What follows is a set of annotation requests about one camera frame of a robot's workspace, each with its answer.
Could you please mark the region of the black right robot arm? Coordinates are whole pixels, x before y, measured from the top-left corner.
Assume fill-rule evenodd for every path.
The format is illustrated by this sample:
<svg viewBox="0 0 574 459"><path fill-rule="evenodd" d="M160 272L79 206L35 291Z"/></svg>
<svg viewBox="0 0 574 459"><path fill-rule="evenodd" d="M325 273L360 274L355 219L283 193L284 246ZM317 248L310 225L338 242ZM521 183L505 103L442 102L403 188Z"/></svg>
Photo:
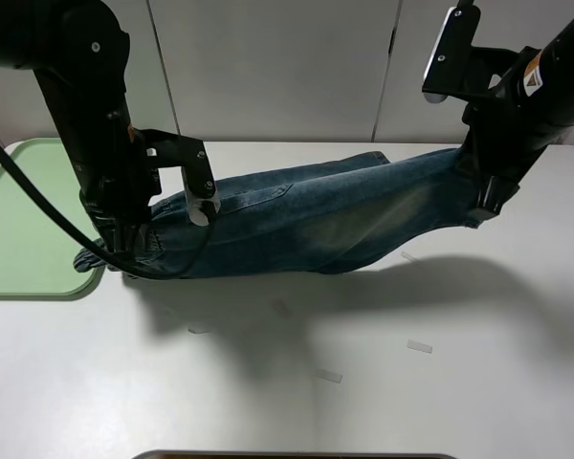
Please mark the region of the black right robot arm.
<svg viewBox="0 0 574 459"><path fill-rule="evenodd" d="M469 131L458 170L475 180L470 219L498 216L547 146L574 127L574 19L544 48L476 47L467 73Z"/></svg>

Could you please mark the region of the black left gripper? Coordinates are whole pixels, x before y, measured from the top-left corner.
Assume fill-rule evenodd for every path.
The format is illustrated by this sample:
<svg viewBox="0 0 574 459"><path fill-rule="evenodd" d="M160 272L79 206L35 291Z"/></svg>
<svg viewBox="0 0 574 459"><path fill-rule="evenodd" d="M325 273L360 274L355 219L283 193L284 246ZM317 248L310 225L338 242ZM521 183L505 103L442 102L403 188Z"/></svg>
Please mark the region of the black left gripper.
<svg viewBox="0 0 574 459"><path fill-rule="evenodd" d="M78 162L79 200L110 253L147 250L150 198L161 191L159 172L148 158L109 163ZM123 239L123 228L128 228Z"/></svg>

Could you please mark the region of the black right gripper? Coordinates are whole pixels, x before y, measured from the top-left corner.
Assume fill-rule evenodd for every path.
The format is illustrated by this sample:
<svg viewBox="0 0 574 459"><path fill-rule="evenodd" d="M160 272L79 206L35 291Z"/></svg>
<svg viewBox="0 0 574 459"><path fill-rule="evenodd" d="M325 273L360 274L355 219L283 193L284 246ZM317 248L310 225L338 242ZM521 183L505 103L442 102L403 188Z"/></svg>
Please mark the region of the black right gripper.
<svg viewBox="0 0 574 459"><path fill-rule="evenodd" d="M457 149L454 170L460 178L475 178L475 220L480 225L500 215L545 147L535 140L518 105L471 102L462 120L469 130Z"/></svg>

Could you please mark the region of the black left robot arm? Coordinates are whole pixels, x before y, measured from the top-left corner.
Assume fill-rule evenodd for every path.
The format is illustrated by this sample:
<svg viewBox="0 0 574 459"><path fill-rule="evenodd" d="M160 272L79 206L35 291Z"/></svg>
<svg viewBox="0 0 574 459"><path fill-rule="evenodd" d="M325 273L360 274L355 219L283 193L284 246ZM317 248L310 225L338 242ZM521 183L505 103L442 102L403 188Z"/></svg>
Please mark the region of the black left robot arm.
<svg viewBox="0 0 574 459"><path fill-rule="evenodd" d="M132 249L160 191L131 124L130 37L101 1L0 1L0 67L31 70L105 248Z"/></svg>

